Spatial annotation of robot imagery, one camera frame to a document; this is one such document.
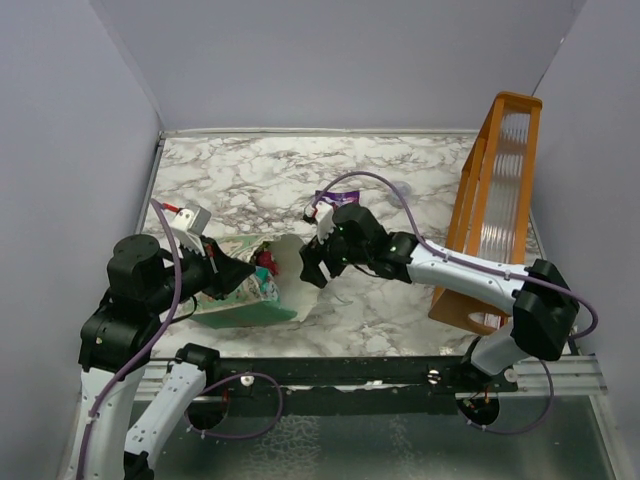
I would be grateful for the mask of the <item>green paper gift bag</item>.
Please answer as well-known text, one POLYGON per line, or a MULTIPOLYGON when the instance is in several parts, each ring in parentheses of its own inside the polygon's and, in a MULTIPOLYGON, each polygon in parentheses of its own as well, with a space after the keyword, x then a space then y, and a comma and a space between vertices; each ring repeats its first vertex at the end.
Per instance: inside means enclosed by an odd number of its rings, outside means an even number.
POLYGON ((320 290, 300 280, 303 239, 293 233, 220 237, 232 258, 251 263, 255 273, 223 300, 200 293, 191 319, 213 329, 264 327, 302 322, 324 306, 320 290))

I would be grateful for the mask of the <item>red snack packet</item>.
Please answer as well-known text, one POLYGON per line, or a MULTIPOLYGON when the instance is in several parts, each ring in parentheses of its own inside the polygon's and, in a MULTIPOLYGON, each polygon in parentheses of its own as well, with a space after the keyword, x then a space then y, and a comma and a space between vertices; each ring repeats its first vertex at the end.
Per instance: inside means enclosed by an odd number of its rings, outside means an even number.
POLYGON ((267 269, 272 276, 279 274, 279 267, 269 250, 261 250, 255 254, 255 265, 267 269))

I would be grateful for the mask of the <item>purple snack packet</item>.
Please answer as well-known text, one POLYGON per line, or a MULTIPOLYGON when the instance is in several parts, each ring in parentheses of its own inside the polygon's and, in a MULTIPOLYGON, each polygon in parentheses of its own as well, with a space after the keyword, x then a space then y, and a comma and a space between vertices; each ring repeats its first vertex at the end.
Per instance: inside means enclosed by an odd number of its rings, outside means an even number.
POLYGON ((359 203, 360 191, 359 190, 347 191, 347 192, 327 191, 325 193, 322 193, 320 190, 316 190, 315 197, 320 202, 329 204, 334 208, 339 208, 345 204, 359 203))

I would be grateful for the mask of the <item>teal snack packet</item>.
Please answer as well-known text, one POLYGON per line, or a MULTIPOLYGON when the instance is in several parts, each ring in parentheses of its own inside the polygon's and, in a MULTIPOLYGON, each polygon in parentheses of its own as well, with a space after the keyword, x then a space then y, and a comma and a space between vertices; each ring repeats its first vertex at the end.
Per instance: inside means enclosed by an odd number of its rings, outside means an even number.
POLYGON ((280 302, 280 290, 275 282, 274 276, 261 267, 256 267, 252 276, 255 281, 258 292, 264 301, 280 302))

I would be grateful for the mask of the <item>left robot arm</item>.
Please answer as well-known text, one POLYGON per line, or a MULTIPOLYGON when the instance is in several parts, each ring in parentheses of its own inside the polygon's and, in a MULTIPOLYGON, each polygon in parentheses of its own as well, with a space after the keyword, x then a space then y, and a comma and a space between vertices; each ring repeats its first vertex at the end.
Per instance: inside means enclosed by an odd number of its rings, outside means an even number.
POLYGON ((136 422, 130 420, 151 356, 146 346, 160 332, 161 314, 200 292, 222 299, 255 272, 214 240, 203 243, 203 255, 181 251, 178 269, 165 266, 172 255, 150 235, 115 245, 107 265, 109 288, 80 333, 81 418, 67 478, 153 478, 160 450, 183 412, 198 394, 220 385, 219 352, 187 344, 167 385, 136 422))

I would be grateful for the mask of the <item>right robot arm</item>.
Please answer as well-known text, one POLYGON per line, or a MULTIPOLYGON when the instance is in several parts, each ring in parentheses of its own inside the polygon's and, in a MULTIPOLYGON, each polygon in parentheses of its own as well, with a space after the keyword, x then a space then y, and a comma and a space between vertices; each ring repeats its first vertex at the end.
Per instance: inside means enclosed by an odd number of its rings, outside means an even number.
POLYGON ((414 233, 388 232, 369 209, 356 203, 337 209, 318 206, 311 220, 316 234, 299 251, 304 282, 323 288, 347 266, 366 266, 383 279, 441 286, 510 317, 467 350, 459 367, 467 389, 483 390, 504 369, 528 357, 561 357, 579 306, 553 263, 502 265, 451 251, 414 233))

